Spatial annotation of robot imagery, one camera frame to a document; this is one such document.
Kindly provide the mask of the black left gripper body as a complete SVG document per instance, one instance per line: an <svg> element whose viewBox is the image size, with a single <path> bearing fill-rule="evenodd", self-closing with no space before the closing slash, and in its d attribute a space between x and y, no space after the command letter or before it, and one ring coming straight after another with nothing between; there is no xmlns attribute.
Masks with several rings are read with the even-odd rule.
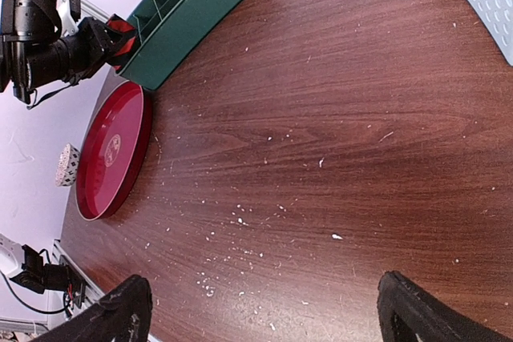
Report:
<svg viewBox="0 0 513 342"><path fill-rule="evenodd" d="M59 39L60 78L91 78L120 48L120 32L87 17L76 34Z"/></svg>

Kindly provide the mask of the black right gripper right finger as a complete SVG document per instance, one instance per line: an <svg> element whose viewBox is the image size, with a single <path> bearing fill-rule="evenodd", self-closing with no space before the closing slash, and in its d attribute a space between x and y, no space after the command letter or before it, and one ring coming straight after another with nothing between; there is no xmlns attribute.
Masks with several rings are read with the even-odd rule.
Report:
<svg viewBox="0 0 513 342"><path fill-rule="evenodd" d="M509 341L456 312L398 271L378 284L378 318L384 341Z"/></svg>

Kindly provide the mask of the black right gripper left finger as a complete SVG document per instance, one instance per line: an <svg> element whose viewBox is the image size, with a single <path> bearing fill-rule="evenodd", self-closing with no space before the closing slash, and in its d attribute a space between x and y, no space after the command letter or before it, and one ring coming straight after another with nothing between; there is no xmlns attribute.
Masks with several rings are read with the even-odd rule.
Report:
<svg viewBox="0 0 513 342"><path fill-rule="evenodd" d="M37 341L146 341L153 303L149 281L132 275L87 310Z"/></svg>

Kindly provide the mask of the orange navy striped tie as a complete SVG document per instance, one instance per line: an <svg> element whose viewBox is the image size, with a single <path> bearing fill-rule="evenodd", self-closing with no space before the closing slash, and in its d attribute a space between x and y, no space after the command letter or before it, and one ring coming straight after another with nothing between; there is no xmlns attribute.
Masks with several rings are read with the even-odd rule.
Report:
<svg viewBox="0 0 513 342"><path fill-rule="evenodd" d="M117 14L113 14L107 21L107 26L117 33L115 46L118 50L114 56L107 61L116 72L121 71L130 61L133 54L140 46L139 32L128 21Z"/></svg>

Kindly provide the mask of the dark green divided organizer box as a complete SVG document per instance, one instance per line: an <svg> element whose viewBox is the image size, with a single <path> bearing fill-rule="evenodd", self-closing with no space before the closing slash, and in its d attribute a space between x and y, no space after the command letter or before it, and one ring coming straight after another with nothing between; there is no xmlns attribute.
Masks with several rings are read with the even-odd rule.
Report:
<svg viewBox="0 0 513 342"><path fill-rule="evenodd" d="M141 0L127 21L140 46L118 76L154 91L242 0Z"/></svg>

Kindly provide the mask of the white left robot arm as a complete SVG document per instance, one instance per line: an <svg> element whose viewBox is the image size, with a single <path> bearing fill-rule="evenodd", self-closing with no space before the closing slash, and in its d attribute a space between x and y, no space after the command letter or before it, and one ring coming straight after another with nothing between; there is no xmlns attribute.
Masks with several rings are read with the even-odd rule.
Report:
<svg viewBox="0 0 513 342"><path fill-rule="evenodd" d="M56 94L37 99L37 89L55 81L73 87L110 62L130 36L94 17L80 18L81 0L2 0L1 90L30 110Z"/></svg>

